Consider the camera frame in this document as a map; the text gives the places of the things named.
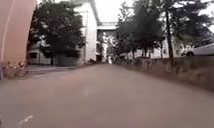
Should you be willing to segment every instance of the parked car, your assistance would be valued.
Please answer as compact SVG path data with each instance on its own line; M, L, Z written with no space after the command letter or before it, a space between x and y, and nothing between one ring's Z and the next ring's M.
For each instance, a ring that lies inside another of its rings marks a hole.
M184 50L182 56L206 56L214 55L214 39L203 40L193 48Z

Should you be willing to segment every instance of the road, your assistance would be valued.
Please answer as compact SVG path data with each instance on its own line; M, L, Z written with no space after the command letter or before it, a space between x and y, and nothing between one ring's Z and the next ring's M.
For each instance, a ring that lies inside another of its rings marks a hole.
M214 128L214 94L113 65L0 84L3 128Z

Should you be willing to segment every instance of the low wall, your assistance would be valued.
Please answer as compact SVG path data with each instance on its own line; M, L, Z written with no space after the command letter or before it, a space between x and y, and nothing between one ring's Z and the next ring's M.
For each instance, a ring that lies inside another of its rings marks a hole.
M214 56L176 58L174 67L169 59L118 59L116 64L214 91Z
M27 74L26 62L22 61L19 63L3 63L2 64L2 75L5 78L17 78L23 77Z
M80 58L66 57L66 55L57 55L54 57L54 65L59 67L82 65L81 61Z

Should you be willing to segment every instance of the window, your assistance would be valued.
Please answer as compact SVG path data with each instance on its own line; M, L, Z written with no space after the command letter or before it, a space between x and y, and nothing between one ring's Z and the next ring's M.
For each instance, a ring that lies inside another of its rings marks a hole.
M197 45L195 46L195 48L202 47L202 46L204 46L204 45L208 45L208 44L211 44L211 43L213 43L213 40L204 40L204 41L202 41L201 43L197 44Z
M35 58L37 58L37 53L29 53L29 57L31 59L35 59Z

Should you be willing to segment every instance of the foliage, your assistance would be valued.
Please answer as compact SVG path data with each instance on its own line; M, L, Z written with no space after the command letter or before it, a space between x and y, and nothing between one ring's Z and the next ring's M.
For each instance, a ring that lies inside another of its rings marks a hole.
M82 17L69 2L43 1L34 11L29 33L30 43L44 40L53 55L74 51L85 44L81 32Z

